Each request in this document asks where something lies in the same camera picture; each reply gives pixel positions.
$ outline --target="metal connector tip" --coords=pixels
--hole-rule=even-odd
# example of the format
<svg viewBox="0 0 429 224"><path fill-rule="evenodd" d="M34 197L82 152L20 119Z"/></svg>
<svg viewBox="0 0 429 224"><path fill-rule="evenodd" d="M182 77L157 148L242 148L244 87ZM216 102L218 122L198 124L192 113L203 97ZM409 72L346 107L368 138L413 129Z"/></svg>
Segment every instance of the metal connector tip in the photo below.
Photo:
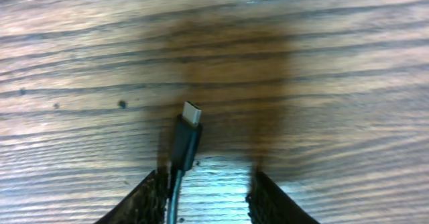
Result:
<svg viewBox="0 0 429 224"><path fill-rule="evenodd" d="M201 109L194 103L187 101L183 106L182 118L193 126L197 126L200 122Z"/></svg>

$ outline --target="black speck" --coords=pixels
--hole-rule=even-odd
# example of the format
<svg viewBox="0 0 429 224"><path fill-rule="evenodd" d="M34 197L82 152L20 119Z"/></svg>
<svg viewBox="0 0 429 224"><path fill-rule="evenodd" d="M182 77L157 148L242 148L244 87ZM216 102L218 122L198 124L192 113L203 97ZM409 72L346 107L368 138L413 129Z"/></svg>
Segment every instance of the black speck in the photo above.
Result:
<svg viewBox="0 0 429 224"><path fill-rule="evenodd" d="M123 100L120 100L120 101L118 102L118 106L119 106L120 108L122 108L122 109L126 109L126 108L127 108L127 102L126 102L126 101L123 101Z"/></svg>

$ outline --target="wooden table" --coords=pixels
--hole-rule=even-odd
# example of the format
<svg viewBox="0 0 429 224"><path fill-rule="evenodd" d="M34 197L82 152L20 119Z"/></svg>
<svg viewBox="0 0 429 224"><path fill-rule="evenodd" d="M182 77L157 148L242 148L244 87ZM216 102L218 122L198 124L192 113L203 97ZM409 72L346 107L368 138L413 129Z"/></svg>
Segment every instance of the wooden table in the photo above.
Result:
<svg viewBox="0 0 429 224"><path fill-rule="evenodd" d="M321 223L429 219L429 0L0 0L0 22L0 223L93 223L185 100L185 223L248 223L256 158Z"/></svg>

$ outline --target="wooden surface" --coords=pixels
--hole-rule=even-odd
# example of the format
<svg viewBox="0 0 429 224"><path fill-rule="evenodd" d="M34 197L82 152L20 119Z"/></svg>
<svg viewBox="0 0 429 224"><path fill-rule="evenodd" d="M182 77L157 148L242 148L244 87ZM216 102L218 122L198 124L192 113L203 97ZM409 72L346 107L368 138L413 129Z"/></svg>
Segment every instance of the wooden surface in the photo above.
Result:
<svg viewBox="0 0 429 224"><path fill-rule="evenodd" d="M429 0L0 0L0 22L0 223L93 223L185 100L185 223L248 223L256 158L321 223L427 223Z"/></svg>

